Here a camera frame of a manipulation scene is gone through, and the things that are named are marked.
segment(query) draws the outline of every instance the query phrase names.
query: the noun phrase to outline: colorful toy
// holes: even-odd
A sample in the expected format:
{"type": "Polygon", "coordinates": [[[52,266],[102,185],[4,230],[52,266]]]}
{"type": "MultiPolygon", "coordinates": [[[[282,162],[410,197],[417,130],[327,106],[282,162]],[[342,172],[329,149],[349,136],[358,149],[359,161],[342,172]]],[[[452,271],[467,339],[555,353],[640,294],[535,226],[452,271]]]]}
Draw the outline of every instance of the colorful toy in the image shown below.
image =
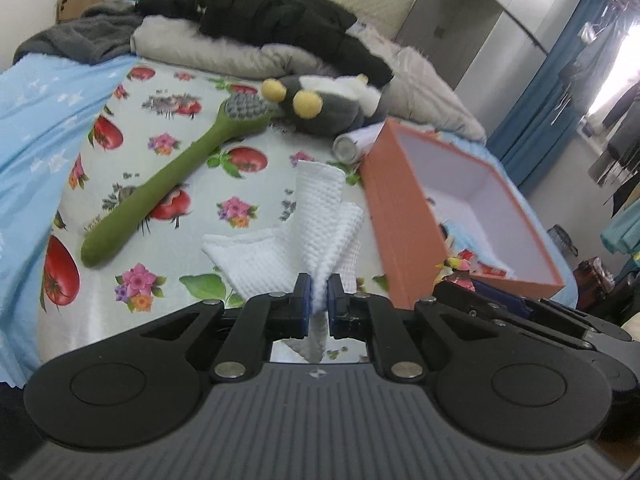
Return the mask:
{"type": "Polygon", "coordinates": [[[475,291],[470,275],[471,266],[468,261],[452,256],[444,260],[444,263],[436,265],[436,267],[440,269],[440,272],[433,281],[433,285],[447,281],[475,291]]]}
{"type": "Polygon", "coordinates": [[[367,84],[365,75],[303,75],[267,79],[265,99],[280,105],[284,117],[300,129],[320,137],[337,137],[388,115],[388,92],[367,84]]]}

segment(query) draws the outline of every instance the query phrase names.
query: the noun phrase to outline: orange box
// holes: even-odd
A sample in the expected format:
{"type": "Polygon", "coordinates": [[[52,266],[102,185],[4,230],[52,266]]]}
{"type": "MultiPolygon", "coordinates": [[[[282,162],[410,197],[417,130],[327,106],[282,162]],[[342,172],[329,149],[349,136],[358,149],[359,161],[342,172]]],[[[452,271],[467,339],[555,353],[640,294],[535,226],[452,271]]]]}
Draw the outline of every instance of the orange box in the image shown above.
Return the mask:
{"type": "Polygon", "coordinates": [[[514,275],[473,274],[474,279],[530,298],[550,298],[564,287],[510,186],[482,160],[433,134],[387,120],[360,174],[396,307],[412,309],[429,296],[436,265],[449,256],[436,216],[462,224],[514,275]]]}

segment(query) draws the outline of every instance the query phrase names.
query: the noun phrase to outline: stuffed animal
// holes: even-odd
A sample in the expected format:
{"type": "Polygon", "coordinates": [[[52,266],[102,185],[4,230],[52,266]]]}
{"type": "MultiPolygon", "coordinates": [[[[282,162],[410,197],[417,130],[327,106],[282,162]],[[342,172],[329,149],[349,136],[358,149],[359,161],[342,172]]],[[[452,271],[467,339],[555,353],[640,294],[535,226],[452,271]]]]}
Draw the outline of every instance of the stuffed animal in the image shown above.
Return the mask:
{"type": "Polygon", "coordinates": [[[280,105],[284,117],[320,137],[337,137],[388,115],[388,91],[367,84],[367,77],[331,78],[288,75],[262,83],[262,96],[280,105]]]}

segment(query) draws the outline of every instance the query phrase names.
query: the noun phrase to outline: yellow ear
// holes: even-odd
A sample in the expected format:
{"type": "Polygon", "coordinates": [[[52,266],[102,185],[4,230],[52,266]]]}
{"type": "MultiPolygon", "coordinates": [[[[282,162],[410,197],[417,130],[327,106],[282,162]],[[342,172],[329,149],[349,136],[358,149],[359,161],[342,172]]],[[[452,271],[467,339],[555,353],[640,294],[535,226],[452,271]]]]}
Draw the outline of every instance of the yellow ear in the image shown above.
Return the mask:
{"type": "Polygon", "coordinates": [[[313,119],[322,110],[322,98],[316,92],[300,90],[293,97],[293,111],[302,119],[313,119]]]}
{"type": "Polygon", "coordinates": [[[262,83],[262,97],[272,103],[281,103],[287,96],[285,86],[275,79],[265,79],[262,83]]]}

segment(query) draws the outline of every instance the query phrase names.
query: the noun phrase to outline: black clothing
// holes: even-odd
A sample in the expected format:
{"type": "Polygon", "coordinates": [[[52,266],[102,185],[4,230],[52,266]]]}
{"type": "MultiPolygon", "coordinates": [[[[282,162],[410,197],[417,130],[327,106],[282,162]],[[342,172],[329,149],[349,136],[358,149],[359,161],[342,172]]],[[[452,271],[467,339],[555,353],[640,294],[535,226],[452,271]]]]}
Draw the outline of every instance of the black clothing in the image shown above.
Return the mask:
{"type": "Polygon", "coordinates": [[[366,75],[377,88],[393,77],[382,58],[346,33],[356,16],[329,0],[140,0],[136,10],[199,22],[200,32],[212,38],[297,46],[342,75],[366,75]]]}

